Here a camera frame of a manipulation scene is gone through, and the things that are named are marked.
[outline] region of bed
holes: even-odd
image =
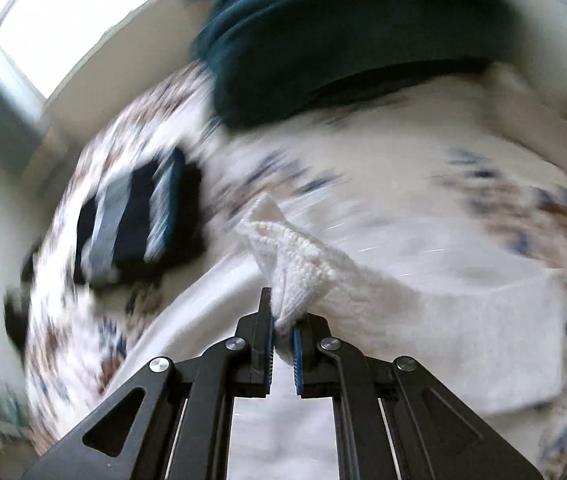
[[[495,96],[525,86],[512,69],[445,76],[241,135],[226,131],[212,113],[211,84],[203,66],[189,65],[135,99],[83,150],[44,239],[32,289],[25,367],[39,453],[143,365],[147,352],[161,348],[156,337],[167,322],[181,323],[173,327],[181,343],[170,355],[181,360],[233,330],[242,309],[256,305],[226,309],[211,322],[214,300],[197,312],[192,298],[214,279],[211,269],[232,273],[247,265],[229,259],[241,254],[234,226],[264,191],[281,201],[307,198],[300,203],[311,215],[339,196],[340,215],[391,211],[468,222],[509,250],[564,269],[567,290],[567,174],[503,138]],[[562,120],[554,120],[561,129]],[[113,175],[176,143],[204,168],[207,253],[167,273],[160,286],[101,295],[75,286],[76,225],[86,198]],[[567,470],[567,323],[564,351],[558,398],[492,421],[546,478]]]

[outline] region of white towel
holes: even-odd
[[[481,415],[561,389],[563,286],[535,260],[444,220],[411,219],[342,242],[372,269],[295,227],[267,194],[238,231],[270,281],[280,333],[308,311],[324,316],[369,356],[414,356]]]

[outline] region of floral bedspread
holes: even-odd
[[[182,118],[198,143],[221,128],[212,113],[200,112],[206,109],[202,104],[210,85],[204,69],[190,65],[135,99],[81,155],[42,245],[32,291],[26,389],[39,453],[96,407],[145,328],[174,299],[162,286],[134,286],[107,301],[75,286],[72,266],[81,206],[101,182],[176,142],[160,128],[167,118]],[[195,108],[199,116],[193,120]],[[323,120],[339,127],[342,115],[343,110],[328,113]],[[286,150],[261,147],[248,161],[241,151],[235,157],[243,162],[241,171],[228,170],[206,191],[204,214],[210,225],[232,224],[263,190],[287,197],[335,181],[333,175],[313,172]],[[564,269],[567,287],[567,188],[522,185],[489,158],[464,149],[449,152],[447,168],[446,174],[433,178],[435,186],[464,204],[489,236],[519,254]],[[567,471],[567,324],[564,382],[557,400],[538,407],[548,411],[552,422],[541,458],[548,479]]]

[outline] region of teal blanket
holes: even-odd
[[[220,119],[247,128],[322,92],[329,103],[326,88],[362,74],[388,90],[502,59],[513,24],[503,0],[217,0],[196,55],[215,76]]]

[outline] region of silver screw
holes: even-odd
[[[402,372],[414,372],[417,370],[417,361],[407,355],[397,357],[395,362],[397,364],[397,368],[399,368]]]
[[[156,373],[165,372],[169,366],[170,362],[165,357],[155,357],[150,361],[150,370]]]
[[[241,337],[231,337],[226,340],[226,348],[228,350],[241,350],[246,346],[246,342]]]
[[[321,348],[324,350],[337,350],[341,346],[341,341],[336,337],[324,337],[321,340]]]

